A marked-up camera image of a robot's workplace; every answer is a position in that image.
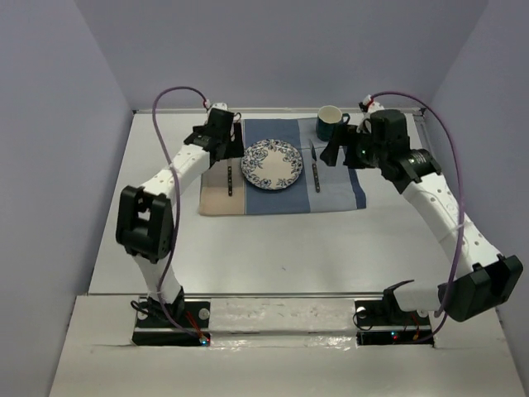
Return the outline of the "steel fork patterned handle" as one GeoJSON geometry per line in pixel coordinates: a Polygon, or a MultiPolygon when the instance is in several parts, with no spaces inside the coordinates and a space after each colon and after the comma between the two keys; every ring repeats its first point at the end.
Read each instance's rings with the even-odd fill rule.
{"type": "Polygon", "coordinates": [[[227,177],[227,191],[228,196],[233,195],[233,181],[232,181],[232,159],[226,161],[226,177],[227,177]]]}

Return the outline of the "steel knife patterned handle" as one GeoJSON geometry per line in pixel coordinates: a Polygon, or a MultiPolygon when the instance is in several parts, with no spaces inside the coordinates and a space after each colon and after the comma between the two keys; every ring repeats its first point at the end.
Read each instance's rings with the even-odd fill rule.
{"type": "Polygon", "coordinates": [[[321,193],[321,185],[320,185],[318,168],[317,168],[317,152],[316,152],[316,149],[315,149],[315,146],[312,140],[310,139],[309,139],[309,146],[310,146],[310,151],[311,151],[311,156],[312,156],[312,173],[313,173],[315,190],[319,194],[321,193]]]}

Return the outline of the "teal mug white inside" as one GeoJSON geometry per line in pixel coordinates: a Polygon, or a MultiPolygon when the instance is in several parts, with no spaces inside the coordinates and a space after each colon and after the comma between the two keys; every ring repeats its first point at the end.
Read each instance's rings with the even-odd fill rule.
{"type": "Polygon", "coordinates": [[[342,112],[338,107],[326,105],[317,112],[316,134],[321,141],[329,141],[335,126],[347,124],[350,114],[342,112]]]}

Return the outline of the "blue floral ceramic plate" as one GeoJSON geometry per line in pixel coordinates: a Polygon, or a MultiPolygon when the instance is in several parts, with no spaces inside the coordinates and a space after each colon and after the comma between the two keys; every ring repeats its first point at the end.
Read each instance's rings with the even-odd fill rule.
{"type": "Polygon", "coordinates": [[[248,146],[241,158],[245,180],[263,190],[281,190],[293,185],[303,172],[303,158],[292,144],[264,139],[248,146]]]}

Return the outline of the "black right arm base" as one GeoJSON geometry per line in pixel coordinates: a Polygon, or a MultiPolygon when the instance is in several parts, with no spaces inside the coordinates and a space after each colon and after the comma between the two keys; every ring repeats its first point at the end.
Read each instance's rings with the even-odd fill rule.
{"type": "Polygon", "coordinates": [[[417,312],[390,313],[381,299],[356,300],[352,320],[360,347],[435,344],[428,317],[417,312]]]}

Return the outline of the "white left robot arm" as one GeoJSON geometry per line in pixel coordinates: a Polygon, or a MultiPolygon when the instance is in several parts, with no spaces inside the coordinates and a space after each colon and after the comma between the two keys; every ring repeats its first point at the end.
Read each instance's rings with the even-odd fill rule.
{"type": "Polygon", "coordinates": [[[183,286],[172,265],[180,196],[215,163],[244,152],[235,113],[215,103],[204,124],[193,127],[169,165],[139,187],[127,185],[120,194],[116,240],[138,265],[148,289],[154,316],[166,327],[178,324],[184,311],[183,286]]]}

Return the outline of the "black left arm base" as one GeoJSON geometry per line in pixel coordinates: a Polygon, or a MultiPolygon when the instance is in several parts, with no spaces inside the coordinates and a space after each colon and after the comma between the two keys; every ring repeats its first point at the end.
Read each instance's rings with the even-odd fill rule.
{"type": "Polygon", "coordinates": [[[131,342],[138,347],[208,347],[211,302],[188,300],[181,316],[171,323],[155,301],[140,297],[130,302],[136,311],[131,342]]]}

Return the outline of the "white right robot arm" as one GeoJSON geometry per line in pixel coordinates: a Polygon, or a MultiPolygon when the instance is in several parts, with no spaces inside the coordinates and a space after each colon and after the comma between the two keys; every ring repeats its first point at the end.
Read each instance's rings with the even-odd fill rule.
{"type": "Polygon", "coordinates": [[[504,256],[461,211],[432,154],[411,147],[402,112],[380,109],[367,112],[358,126],[339,123],[320,158],[334,166],[340,152],[350,169],[380,170],[453,261],[445,283],[405,280],[386,288],[380,313],[387,323],[399,324],[411,312],[435,311],[462,323],[508,301],[522,263],[516,256],[504,256]]]}

